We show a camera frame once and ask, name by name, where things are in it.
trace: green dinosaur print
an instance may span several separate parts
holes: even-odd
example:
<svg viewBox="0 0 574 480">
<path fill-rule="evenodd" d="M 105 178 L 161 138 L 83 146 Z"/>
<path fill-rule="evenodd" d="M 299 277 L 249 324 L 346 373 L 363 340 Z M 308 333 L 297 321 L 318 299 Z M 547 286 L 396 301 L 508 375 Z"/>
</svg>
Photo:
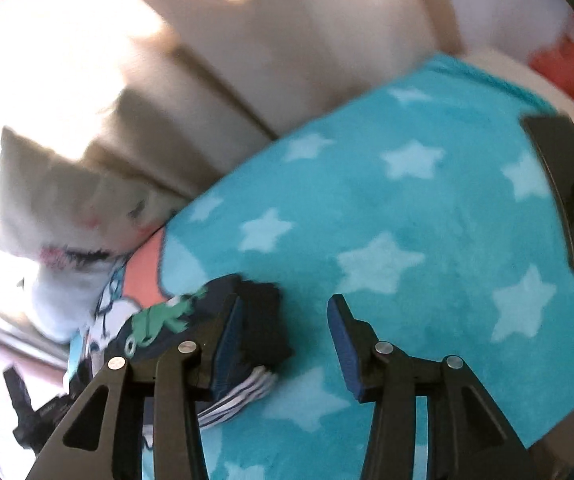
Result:
<svg viewBox="0 0 574 480">
<path fill-rule="evenodd" d="M 144 348 L 158 337 L 163 326 L 173 333 L 182 332 L 187 328 L 187 321 L 178 319 L 183 314 L 191 314 L 192 300 L 201 299 L 207 293 L 206 288 L 200 288 L 192 296 L 175 296 L 169 301 L 157 303 L 132 316 L 132 334 L 127 338 L 125 354 L 132 357 L 136 348 Z"/>
</svg>

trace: teal blanket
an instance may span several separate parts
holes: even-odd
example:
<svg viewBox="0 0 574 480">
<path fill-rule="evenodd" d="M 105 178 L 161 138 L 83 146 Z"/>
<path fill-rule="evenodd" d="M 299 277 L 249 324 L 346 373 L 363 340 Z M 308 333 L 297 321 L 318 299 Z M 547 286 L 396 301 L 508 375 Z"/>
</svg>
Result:
<svg viewBox="0 0 574 480">
<path fill-rule="evenodd" d="M 335 292 L 408 354 L 461 355 L 526 445 L 574 407 L 574 274 L 518 122 L 550 112 L 439 55 L 299 128 L 176 215 L 161 287 L 179 294 L 231 272 L 277 282 L 295 349 L 266 399 L 203 433 L 212 479 L 359 477 L 373 406 L 343 383 L 325 314 Z M 422 478 L 426 412 L 418 419 Z"/>
</svg>

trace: white wall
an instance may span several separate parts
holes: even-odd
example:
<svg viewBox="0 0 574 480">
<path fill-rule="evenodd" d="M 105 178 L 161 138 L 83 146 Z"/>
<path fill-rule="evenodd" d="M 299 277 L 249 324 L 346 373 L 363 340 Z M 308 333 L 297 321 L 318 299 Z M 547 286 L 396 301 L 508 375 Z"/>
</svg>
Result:
<svg viewBox="0 0 574 480">
<path fill-rule="evenodd" d="M 571 12 L 565 0 L 452 0 L 467 51 L 493 46 L 525 62 L 553 43 Z"/>
</svg>

